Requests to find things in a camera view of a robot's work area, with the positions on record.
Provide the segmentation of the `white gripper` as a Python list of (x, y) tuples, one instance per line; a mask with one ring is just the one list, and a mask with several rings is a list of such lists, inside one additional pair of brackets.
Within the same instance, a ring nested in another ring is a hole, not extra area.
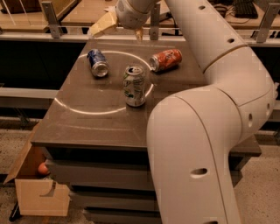
[(118, 0), (115, 13), (109, 11), (89, 27), (87, 34), (100, 37), (113, 32), (119, 23), (125, 28), (135, 30), (136, 39), (143, 40), (144, 29), (141, 28), (151, 14), (154, 0)]

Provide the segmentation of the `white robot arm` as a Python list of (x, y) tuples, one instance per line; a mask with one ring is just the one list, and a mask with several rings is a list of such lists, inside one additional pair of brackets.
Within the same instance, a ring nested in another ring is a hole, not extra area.
[[(139, 30), (160, 0), (118, 0), (89, 29)], [(228, 154), (269, 119), (277, 84), (207, 0), (164, 0), (189, 42), (204, 87), (163, 99), (151, 112), (147, 147), (163, 224), (242, 224)]]

